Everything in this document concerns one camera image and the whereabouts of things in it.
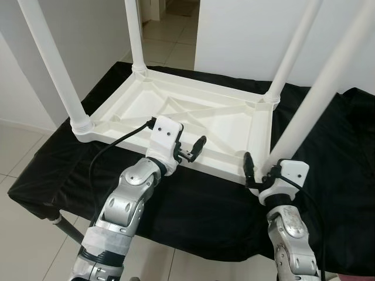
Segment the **black tablecloth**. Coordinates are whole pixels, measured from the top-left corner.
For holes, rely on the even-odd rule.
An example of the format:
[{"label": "black tablecloth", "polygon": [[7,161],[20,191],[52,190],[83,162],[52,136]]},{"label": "black tablecloth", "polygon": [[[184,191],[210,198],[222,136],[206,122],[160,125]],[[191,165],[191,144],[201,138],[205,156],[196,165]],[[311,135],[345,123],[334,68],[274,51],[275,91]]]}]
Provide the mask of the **black tablecloth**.
[{"label": "black tablecloth", "polygon": [[[265,93],[270,82],[151,67],[244,91]],[[92,114],[131,74],[116,63],[83,101]],[[293,117],[307,87],[287,84],[272,121],[273,147]],[[327,227],[326,269],[351,275],[374,275],[375,176],[374,96],[356,88],[336,95],[310,132],[295,159],[310,165],[304,189],[321,207]],[[39,218],[56,218],[59,210],[91,219],[93,201],[88,167],[105,144],[80,143],[69,120],[40,148],[9,190],[9,196]],[[95,185],[100,196],[114,189],[119,174],[141,155],[113,148],[100,158]],[[319,224],[313,208],[298,193],[294,204],[319,252]],[[147,202],[137,234],[207,259],[242,261],[260,253],[272,258],[266,210],[239,184],[178,167]]]}]

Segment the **metal table leg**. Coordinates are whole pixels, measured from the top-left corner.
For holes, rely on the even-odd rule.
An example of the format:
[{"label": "metal table leg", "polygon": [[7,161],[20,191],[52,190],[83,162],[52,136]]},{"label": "metal table leg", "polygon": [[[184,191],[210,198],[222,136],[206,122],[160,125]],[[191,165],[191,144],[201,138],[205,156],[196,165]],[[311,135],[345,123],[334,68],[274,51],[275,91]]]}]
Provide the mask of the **metal table leg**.
[{"label": "metal table leg", "polygon": [[84,235],[75,228],[68,220],[66,220],[61,214],[55,220],[52,220],[52,224],[64,231],[68,236],[73,238],[78,244],[82,243]]}]

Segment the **floor tile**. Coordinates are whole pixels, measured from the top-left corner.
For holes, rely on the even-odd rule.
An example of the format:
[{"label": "floor tile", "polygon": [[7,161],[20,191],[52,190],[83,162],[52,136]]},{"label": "floor tile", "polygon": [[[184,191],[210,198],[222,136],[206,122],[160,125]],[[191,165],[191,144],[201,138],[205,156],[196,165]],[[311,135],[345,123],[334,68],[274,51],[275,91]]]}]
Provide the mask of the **floor tile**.
[{"label": "floor tile", "polygon": [[[86,233],[89,224],[90,221],[80,217],[74,226],[82,233]],[[80,245],[67,237],[43,281],[66,281],[70,276],[79,249]]]},{"label": "floor tile", "polygon": [[176,43],[165,66],[194,70],[195,46]]},{"label": "floor tile", "polygon": [[193,15],[189,17],[188,20],[186,21],[186,27],[197,28],[198,21],[199,21],[199,7],[195,9],[195,11],[193,12]]},{"label": "floor tile", "polygon": [[260,255],[244,262],[218,262],[176,250],[169,281],[276,280],[276,275],[274,261]]},{"label": "floor tile", "polygon": [[160,21],[150,20],[143,28],[144,38],[176,42],[188,19],[184,16],[166,15]]},{"label": "floor tile", "polygon": [[0,174],[8,174],[42,136],[0,125]]},{"label": "floor tile", "polygon": [[[12,201],[7,191],[16,181],[6,177],[0,183],[1,280],[41,281],[58,253],[66,234],[48,220],[40,220]],[[77,216],[64,213],[69,221]]]},{"label": "floor tile", "polygon": [[34,154],[39,150],[39,148],[44,145],[44,143],[50,138],[50,135],[44,135],[39,139],[36,144],[28,151],[28,153],[21,159],[20,162],[9,172],[9,176],[19,177],[23,170],[27,167],[29,162],[33,159]]},{"label": "floor tile", "polygon": [[185,27],[180,35],[180,38],[177,40],[177,42],[196,45],[197,33],[198,33],[198,27],[196,28]]},{"label": "floor tile", "polygon": [[332,273],[332,272],[328,272],[326,271],[326,280],[329,280],[329,281],[340,281],[340,278],[338,277],[338,275],[336,273]]},{"label": "floor tile", "polygon": [[[82,233],[89,221],[79,218],[75,224]],[[67,238],[43,281],[65,281],[75,263],[79,245]],[[134,237],[124,262],[121,281],[138,276],[141,281],[167,281],[171,269],[173,248],[141,237]]]},{"label": "floor tile", "polygon": [[145,61],[165,63],[166,59],[172,51],[173,43],[144,39],[142,46]]},{"label": "floor tile", "polygon": [[163,63],[157,63],[155,61],[145,61],[146,66],[164,66]]},{"label": "floor tile", "polygon": [[121,281],[139,277],[141,281],[168,281],[174,249],[135,236],[124,262]]}]

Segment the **white wall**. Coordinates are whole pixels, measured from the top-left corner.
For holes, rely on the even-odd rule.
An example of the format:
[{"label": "white wall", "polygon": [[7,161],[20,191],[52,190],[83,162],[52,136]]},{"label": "white wall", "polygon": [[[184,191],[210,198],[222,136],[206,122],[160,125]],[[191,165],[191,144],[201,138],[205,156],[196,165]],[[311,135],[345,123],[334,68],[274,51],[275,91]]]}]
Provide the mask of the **white wall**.
[{"label": "white wall", "polygon": [[130,50],[124,0],[39,0],[82,100]]},{"label": "white wall", "polygon": [[166,9],[165,0],[159,0],[159,14],[160,14],[160,19],[162,19],[165,16],[165,9]]},{"label": "white wall", "polygon": [[[123,0],[40,0],[51,33],[82,100],[130,49]],[[16,0],[0,1],[0,32],[38,99],[59,126],[67,114]],[[4,103],[0,88],[0,100]],[[22,112],[19,97],[13,112]]]},{"label": "white wall", "polygon": [[[324,1],[288,79],[312,85],[342,37],[361,0]],[[307,0],[204,0],[200,3],[195,70],[238,78],[272,80]],[[342,80],[375,94],[373,33]]]},{"label": "white wall", "polygon": [[151,20],[151,0],[139,0],[142,22]]},{"label": "white wall", "polygon": [[23,75],[1,33],[0,64],[0,120],[55,130],[56,125]]}]

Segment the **white tape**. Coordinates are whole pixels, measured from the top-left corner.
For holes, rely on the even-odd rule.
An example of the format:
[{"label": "white tape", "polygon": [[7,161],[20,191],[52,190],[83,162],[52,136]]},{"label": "white tape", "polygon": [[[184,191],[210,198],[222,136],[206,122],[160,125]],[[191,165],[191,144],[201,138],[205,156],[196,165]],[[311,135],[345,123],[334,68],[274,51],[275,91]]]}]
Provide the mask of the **white tape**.
[{"label": "white tape", "polygon": [[52,221],[52,224],[58,224],[62,219],[63,219],[63,217],[60,214],[60,216],[57,219],[55,219],[54,221]]},{"label": "white tape", "polygon": [[83,238],[82,246],[93,255],[110,251],[125,256],[129,251],[131,239],[129,236],[101,227],[90,227]]}]

